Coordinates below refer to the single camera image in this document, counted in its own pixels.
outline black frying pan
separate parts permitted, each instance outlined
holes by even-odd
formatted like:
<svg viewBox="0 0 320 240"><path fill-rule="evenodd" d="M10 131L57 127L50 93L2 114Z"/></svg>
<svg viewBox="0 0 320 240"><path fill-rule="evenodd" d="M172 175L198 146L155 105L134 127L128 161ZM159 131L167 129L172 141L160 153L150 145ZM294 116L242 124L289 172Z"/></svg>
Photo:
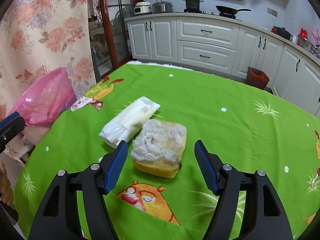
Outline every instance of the black frying pan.
<svg viewBox="0 0 320 240"><path fill-rule="evenodd" d="M225 6L220 6L220 5L217 5L216 8L221 13L227 13L227 14L231 14L231 15L236 15L240 11L249 11L249 12L251 12L251 10L249 10L249 9L236 10L236 9L233 9L233 8L230 8L230 7L225 7Z"/></svg>

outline drawer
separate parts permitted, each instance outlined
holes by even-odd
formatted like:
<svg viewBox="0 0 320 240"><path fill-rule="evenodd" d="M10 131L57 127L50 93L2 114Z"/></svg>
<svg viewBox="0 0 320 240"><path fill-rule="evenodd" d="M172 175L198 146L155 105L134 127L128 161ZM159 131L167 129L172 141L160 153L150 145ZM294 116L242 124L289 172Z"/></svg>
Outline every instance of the drawer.
<svg viewBox="0 0 320 240"><path fill-rule="evenodd" d="M236 52L218 46L177 41L178 63L231 74Z"/></svg>
<svg viewBox="0 0 320 240"><path fill-rule="evenodd" d="M214 19L177 17L177 40L236 50L239 25Z"/></svg>

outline screw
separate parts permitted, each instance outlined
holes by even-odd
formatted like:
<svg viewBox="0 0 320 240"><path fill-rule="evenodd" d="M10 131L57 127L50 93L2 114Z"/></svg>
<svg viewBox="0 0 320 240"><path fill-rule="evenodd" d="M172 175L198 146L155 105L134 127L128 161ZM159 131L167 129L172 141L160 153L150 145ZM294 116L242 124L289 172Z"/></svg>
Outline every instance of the screw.
<svg viewBox="0 0 320 240"><path fill-rule="evenodd" d="M66 171L65 171L65 170L60 170L60 171L58 171L58 173L57 173L58 176L63 176L64 174L66 174Z"/></svg>
<svg viewBox="0 0 320 240"><path fill-rule="evenodd" d="M263 170L258 170L257 173L260 176L264 176L266 174Z"/></svg>
<svg viewBox="0 0 320 240"><path fill-rule="evenodd" d="M225 164L225 165L223 165L223 169L226 171L231 171L232 166L230 164Z"/></svg>
<svg viewBox="0 0 320 240"><path fill-rule="evenodd" d="M92 164L90 168L91 168L91 170L96 171L97 169L100 168L100 165L95 163L95 164Z"/></svg>

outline pink plastic bag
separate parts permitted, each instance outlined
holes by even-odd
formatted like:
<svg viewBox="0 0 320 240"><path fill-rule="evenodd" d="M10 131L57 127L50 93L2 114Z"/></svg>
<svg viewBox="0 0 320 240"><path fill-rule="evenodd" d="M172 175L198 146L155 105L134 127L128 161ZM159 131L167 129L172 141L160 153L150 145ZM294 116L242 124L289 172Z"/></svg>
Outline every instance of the pink plastic bag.
<svg viewBox="0 0 320 240"><path fill-rule="evenodd" d="M76 100L67 71L60 67L36 80L10 113L17 111L28 126L49 127Z"/></svg>

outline black drawer handle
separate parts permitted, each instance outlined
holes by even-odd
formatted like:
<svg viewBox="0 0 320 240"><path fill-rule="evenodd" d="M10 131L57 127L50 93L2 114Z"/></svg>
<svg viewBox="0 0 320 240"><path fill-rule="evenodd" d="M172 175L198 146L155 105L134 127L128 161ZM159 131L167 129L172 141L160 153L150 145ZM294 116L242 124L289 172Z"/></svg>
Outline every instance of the black drawer handle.
<svg viewBox="0 0 320 240"><path fill-rule="evenodd" d="M296 65L296 72L298 72L298 66L299 66L300 61L301 61L301 59L299 59L297 65Z"/></svg>

